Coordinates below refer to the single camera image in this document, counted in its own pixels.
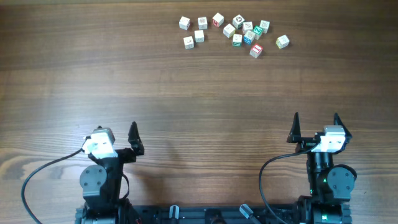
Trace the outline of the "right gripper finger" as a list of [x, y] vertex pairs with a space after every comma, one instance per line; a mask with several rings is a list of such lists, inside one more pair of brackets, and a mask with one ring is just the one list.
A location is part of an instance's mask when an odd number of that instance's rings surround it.
[[342, 122], [340, 116], [338, 115], [338, 113], [334, 114], [333, 122], [334, 122], [334, 125], [340, 125], [344, 129], [346, 139], [351, 139], [352, 138], [352, 134], [348, 131], [346, 126], [343, 124], [343, 122]]
[[291, 130], [287, 137], [287, 143], [299, 143], [300, 141], [301, 141], [300, 120], [299, 120], [299, 113], [296, 112], [294, 114]]

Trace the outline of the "wooden block green side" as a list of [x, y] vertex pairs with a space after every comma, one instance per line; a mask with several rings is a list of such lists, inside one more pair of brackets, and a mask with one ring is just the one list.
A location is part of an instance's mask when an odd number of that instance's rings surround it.
[[233, 47], [241, 47], [243, 42], [243, 37], [241, 34], [234, 34], [233, 35]]

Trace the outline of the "wooden block number two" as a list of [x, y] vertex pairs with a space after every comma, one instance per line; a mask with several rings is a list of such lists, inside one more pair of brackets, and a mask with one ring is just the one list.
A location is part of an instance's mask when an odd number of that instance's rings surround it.
[[183, 43], [184, 43], [184, 46], [185, 46], [185, 48], [187, 50], [188, 49], [192, 49], [195, 46], [195, 41], [194, 41], [192, 36], [184, 37], [183, 38]]

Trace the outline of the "wooden block red letter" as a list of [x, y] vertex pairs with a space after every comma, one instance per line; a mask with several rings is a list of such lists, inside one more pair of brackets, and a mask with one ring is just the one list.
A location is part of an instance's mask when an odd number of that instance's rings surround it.
[[212, 24], [215, 27], [220, 27], [220, 25], [222, 25], [223, 22], [224, 22], [224, 16], [222, 16], [219, 12], [217, 12], [212, 18]]

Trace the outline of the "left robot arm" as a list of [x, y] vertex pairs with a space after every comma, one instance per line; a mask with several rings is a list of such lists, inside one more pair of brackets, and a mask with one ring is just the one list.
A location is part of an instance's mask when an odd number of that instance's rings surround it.
[[94, 164], [80, 175], [85, 203], [76, 209], [75, 224], [142, 223], [142, 218], [129, 201], [128, 193], [120, 196], [121, 182], [128, 180], [124, 164], [136, 162], [144, 155], [137, 123], [132, 122], [128, 132], [130, 147], [115, 149], [115, 137], [110, 128], [101, 126], [85, 138], [83, 152]]

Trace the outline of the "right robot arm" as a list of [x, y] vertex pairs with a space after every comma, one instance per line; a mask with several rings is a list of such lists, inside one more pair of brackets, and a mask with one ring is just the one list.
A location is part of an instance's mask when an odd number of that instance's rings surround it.
[[307, 155], [310, 195], [300, 196], [294, 205], [294, 223], [351, 223], [348, 202], [357, 179], [347, 165], [333, 163], [333, 156], [343, 152], [352, 134], [334, 114], [333, 124], [326, 125], [313, 137], [301, 135], [299, 114], [294, 114], [288, 143], [296, 143], [296, 155]]

